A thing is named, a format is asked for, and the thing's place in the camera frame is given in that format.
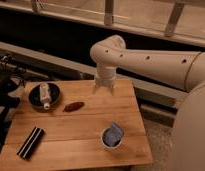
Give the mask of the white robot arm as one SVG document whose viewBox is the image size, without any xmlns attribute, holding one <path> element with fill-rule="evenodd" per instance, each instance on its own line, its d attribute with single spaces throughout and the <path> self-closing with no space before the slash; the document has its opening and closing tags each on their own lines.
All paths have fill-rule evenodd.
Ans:
<svg viewBox="0 0 205 171">
<path fill-rule="evenodd" d="M 205 52 L 128 49 L 119 35 L 90 48 L 95 84 L 112 87 L 122 68 L 187 92 L 172 128 L 166 171 L 205 171 Z"/>
</svg>

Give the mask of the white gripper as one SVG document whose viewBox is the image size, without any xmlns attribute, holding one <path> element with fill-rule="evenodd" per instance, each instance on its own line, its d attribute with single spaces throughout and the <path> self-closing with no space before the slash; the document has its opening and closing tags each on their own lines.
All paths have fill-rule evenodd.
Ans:
<svg viewBox="0 0 205 171">
<path fill-rule="evenodd" d="M 116 68 L 107 66 L 98 66 L 95 74 L 95 84 L 92 88 L 92 94 L 95 94 L 99 87 L 109 87 L 112 96 L 115 95 Z"/>
</svg>

